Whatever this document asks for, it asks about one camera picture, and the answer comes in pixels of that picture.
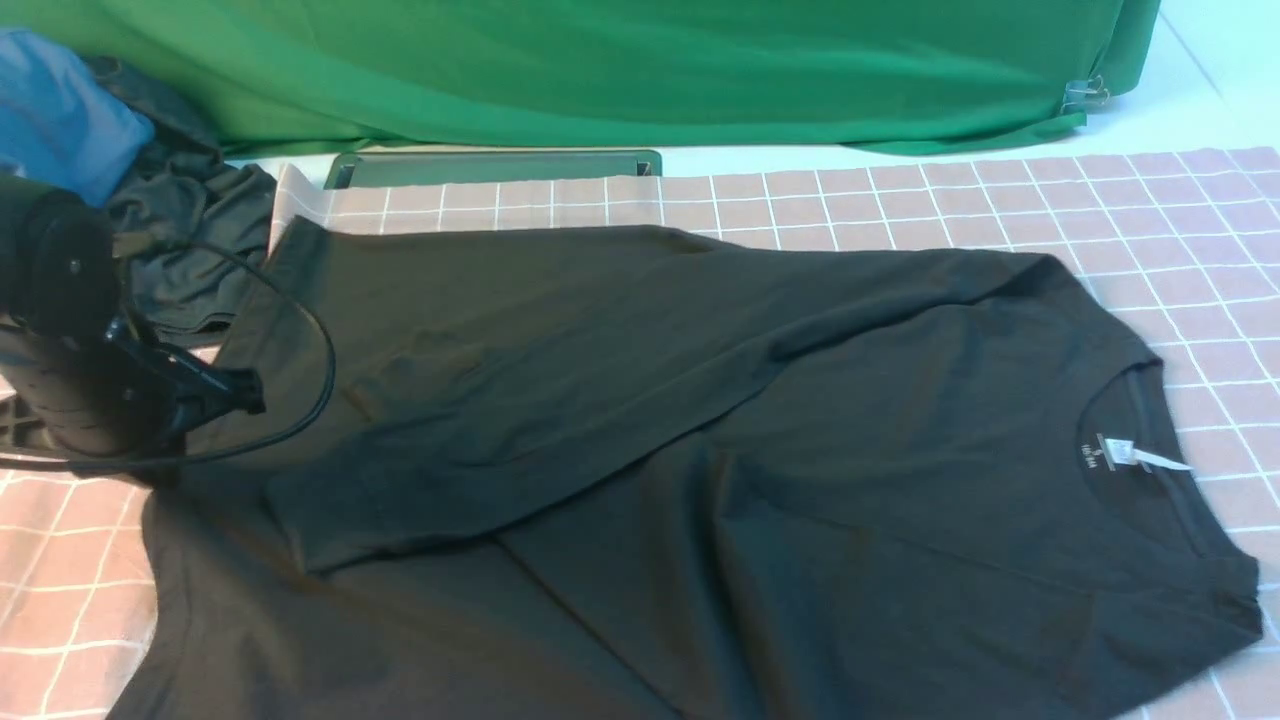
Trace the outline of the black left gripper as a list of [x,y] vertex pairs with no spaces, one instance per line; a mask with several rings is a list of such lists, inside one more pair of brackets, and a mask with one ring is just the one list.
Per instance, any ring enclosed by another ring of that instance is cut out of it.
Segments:
[[216,419],[266,409],[256,370],[214,366],[120,316],[88,338],[4,325],[3,377],[72,457],[157,457]]

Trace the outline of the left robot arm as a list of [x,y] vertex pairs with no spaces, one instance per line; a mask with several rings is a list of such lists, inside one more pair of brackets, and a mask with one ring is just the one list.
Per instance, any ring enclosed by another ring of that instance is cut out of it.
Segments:
[[77,193],[3,178],[3,465],[79,475],[174,462],[195,429],[259,415],[259,373],[161,341],[132,307],[111,227]]

